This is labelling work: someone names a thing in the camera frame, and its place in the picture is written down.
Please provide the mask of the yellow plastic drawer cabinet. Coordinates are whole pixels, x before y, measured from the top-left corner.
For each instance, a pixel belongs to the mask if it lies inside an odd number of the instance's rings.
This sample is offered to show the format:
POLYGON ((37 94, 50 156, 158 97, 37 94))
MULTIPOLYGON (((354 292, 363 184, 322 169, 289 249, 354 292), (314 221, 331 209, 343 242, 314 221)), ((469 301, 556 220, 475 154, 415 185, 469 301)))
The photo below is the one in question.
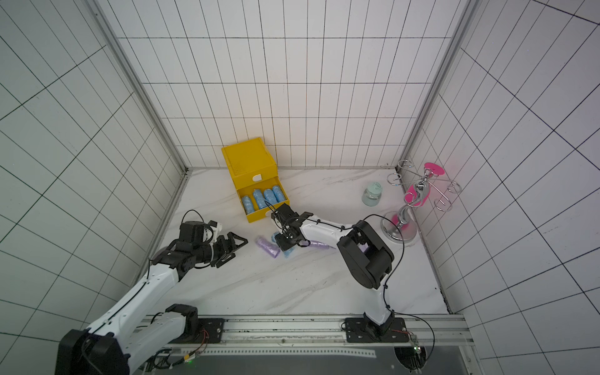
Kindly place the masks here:
POLYGON ((260 137, 224 146, 221 151, 231 175, 238 201, 242 205, 242 196, 245 195, 253 201, 256 212, 250 215, 246 215, 245 212, 246 220, 249 223, 266 218, 269 215, 270 208, 276 209, 283 203, 289 204, 288 194, 279 178, 278 165, 260 137), (265 189, 272 189, 275 185, 279 185, 283 190, 286 200, 275 206, 267 203, 267 208, 258 209, 253 198, 253 190, 260 189, 263 193, 265 189))

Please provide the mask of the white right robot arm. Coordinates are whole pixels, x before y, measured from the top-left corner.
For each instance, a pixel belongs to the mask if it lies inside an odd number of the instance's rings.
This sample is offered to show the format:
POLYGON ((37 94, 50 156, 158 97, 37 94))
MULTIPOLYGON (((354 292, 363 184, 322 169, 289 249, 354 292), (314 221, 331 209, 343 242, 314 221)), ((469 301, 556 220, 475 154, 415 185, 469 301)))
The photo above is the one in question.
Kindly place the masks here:
POLYGON ((355 224, 329 223, 306 212, 284 215, 272 213, 271 219, 279 233, 277 245, 283 250, 293 246, 305 247, 321 242, 336 248, 355 281, 366 289, 373 290, 374 302, 365 308, 366 319, 376 327, 390 323, 392 313, 383 302, 384 278, 392 272, 395 256, 365 220, 355 224))

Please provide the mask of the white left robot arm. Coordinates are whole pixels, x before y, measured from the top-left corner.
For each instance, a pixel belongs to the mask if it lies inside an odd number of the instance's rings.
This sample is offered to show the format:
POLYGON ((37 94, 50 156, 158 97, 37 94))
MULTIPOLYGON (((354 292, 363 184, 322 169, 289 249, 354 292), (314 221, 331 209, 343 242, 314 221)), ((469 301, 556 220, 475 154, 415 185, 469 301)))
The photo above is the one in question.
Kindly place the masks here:
POLYGON ((214 221, 187 221, 178 238, 150 259, 145 274, 114 307, 82 330, 69 331, 59 342, 57 374, 132 374, 165 346, 218 342, 214 324, 205 324, 198 309, 173 304, 140 323, 159 300, 191 270, 219 268, 235 257, 248 239, 218 233, 214 221))

